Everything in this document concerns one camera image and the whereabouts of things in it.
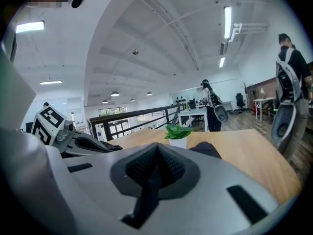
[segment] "potted plant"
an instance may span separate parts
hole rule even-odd
[[[167,130],[165,139],[169,139],[170,145],[184,149],[187,147],[187,136],[192,132],[192,128],[172,124],[166,125],[165,128]]]

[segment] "man in black shirt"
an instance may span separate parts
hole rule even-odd
[[[285,61],[287,49],[295,49],[295,46],[292,44],[291,39],[287,34],[279,34],[278,40],[281,46],[281,51],[278,56],[280,60]],[[295,49],[292,52],[288,64],[293,68],[299,81],[302,81],[301,90],[303,94],[300,99],[295,102],[297,113],[291,131],[291,138],[288,143],[283,142],[279,147],[279,151],[283,154],[286,160],[290,162],[293,153],[297,150],[297,147],[302,140],[307,126],[308,99],[312,100],[312,79],[309,67],[298,50]]]

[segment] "white pot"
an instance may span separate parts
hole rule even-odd
[[[187,137],[183,139],[169,139],[169,141],[170,141],[170,145],[172,146],[177,146],[177,147],[184,148],[184,149],[186,149],[187,147]]]

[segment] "black railing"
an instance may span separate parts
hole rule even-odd
[[[177,111],[173,112],[171,114],[168,114],[168,110],[173,109],[173,108],[177,108]],[[158,129],[158,128],[170,123],[169,116],[175,114],[174,119],[176,119],[177,112],[180,112],[181,110],[184,110],[184,109],[185,109],[184,104],[177,104],[177,105],[172,105],[172,106],[165,106],[165,107],[153,108],[153,109],[147,109],[147,110],[141,110],[141,111],[126,112],[126,113],[120,113],[120,114],[114,114],[114,115],[108,115],[108,116],[102,116],[102,117],[95,117],[95,118],[93,117],[90,119],[90,123],[91,123],[91,127],[92,127],[92,133],[93,133],[93,136],[96,139],[98,139],[97,132],[96,132],[96,124],[102,124],[103,128],[104,128],[104,132],[106,134],[107,141],[110,141],[110,140],[113,140],[114,135],[118,135],[120,133],[124,133],[124,132],[130,131],[130,130],[133,130],[133,129],[138,128],[140,126],[143,126],[145,124],[152,123],[152,122],[160,120],[162,118],[166,118],[166,122],[164,124],[159,125],[158,127],[155,128],[155,129]],[[142,116],[142,115],[146,116],[148,114],[151,114],[151,116],[152,116],[152,113],[153,113],[153,116],[155,115],[155,113],[158,113],[157,116],[161,116],[161,117],[158,117],[158,118],[155,118],[151,121],[144,122],[142,124],[130,127],[128,129],[124,129],[121,131],[111,133],[109,122],[117,121],[117,120],[121,120],[121,119],[125,119],[125,118]]]

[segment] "curved arch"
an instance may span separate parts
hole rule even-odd
[[[107,6],[95,28],[87,54],[84,76],[85,106],[88,103],[88,91],[96,56],[99,54],[100,49],[115,22],[133,1],[134,0],[107,0]]]

